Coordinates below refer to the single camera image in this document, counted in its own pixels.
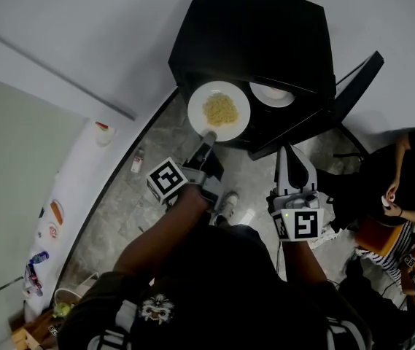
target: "hand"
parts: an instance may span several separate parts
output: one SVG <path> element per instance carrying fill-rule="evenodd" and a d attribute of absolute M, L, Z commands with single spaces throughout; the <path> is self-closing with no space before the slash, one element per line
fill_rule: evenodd
<path fill-rule="evenodd" d="M 384 214 L 388 217 L 400 217 L 403 213 L 402 208 L 398 205 L 395 205 L 393 202 L 387 201 L 389 203 L 389 208 L 382 206 L 384 208 Z"/>
<path fill-rule="evenodd" d="M 410 275 L 410 272 L 414 269 L 414 267 L 408 267 L 405 263 L 405 255 L 403 256 L 402 260 L 398 263 L 398 268 L 400 271 L 406 273 L 407 275 Z"/>
<path fill-rule="evenodd" d="M 385 199 L 390 201 L 390 197 L 395 195 L 395 192 L 397 192 L 397 189 L 400 185 L 400 180 L 398 178 L 395 178 L 394 181 L 389 186 L 389 189 L 385 193 Z"/>
<path fill-rule="evenodd" d="M 210 206 L 209 202 L 201 196 L 199 186 L 195 184 L 183 185 L 183 187 L 179 190 L 175 205 L 195 207 L 201 211 L 206 211 Z"/>
<path fill-rule="evenodd" d="M 276 197 L 277 194 L 275 193 L 275 190 L 271 190 L 268 196 L 265 198 L 265 200 L 267 201 L 267 211 L 270 215 L 272 215 L 275 212 L 274 200 Z"/>

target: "person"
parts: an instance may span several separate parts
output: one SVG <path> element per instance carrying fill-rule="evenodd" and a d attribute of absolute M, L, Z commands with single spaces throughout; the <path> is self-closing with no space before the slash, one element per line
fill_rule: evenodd
<path fill-rule="evenodd" d="M 415 131 L 369 155 L 359 173 L 317 170 L 317 189 L 334 198 L 335 232 L 366 215 L 389 226 L 415 222 Z M 382 196 L 389 206 L 383 206 Z"/>
<path fill-rule="evenodd" d="M 371 288 L 362 274 L 359 257 L 353 257 L 346 267 L 346 279 L 338 291 L 348 300 L 368 324 L 375 349 L 415 349 L 415 282 L 411 268 L 400 266 L 402 290 L 407 295 L 407 311 L 400 310 L 390 299 Z"/>
<path fill-rule="evenodd" d="M 226 196 L 209 225 L 208 203 L 185 185 L 71 310 L 60 350 L 370 349 L 367 326 L 308 244 L 283 243 L 282 281 L 258 233 L 228 224 L 237 203 Z"/>

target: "white shoe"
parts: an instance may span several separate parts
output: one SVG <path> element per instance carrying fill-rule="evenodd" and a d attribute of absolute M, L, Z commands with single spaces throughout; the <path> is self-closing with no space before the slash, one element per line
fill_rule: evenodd
<path fill-rule="evenodd" d="M 217 212 L 217 217 L 222 216 L 228 222 L 233 214 L 235 213 L 236 205 L 238 205 L 239 195 L 238 193 L 231 191 L 225 195 L 220 202 L 219 210 Z"/>

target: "woman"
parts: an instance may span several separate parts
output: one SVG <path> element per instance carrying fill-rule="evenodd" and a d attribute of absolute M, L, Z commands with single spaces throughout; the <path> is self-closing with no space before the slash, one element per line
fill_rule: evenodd
<path fill-rule="evenodd" d="M 406 220 L 415 222 L 415 131 L 371 154 L 359 173 L 333 175 L 317 170 L 317 186 L 334 198 L 336 219 L 331 225 L 335 232 L 365 215 L 393 227 Z"/>

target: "food on plate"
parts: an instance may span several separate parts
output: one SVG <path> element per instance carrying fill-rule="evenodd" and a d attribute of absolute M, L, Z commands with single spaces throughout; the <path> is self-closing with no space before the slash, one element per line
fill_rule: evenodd
<path fill-rule="evenodd" d="M 214 127 L 231 124 L 238 120 L 238 110 L 233 100 L 221 92 L 214 93 L 202 106 L 207 123 Z"/>

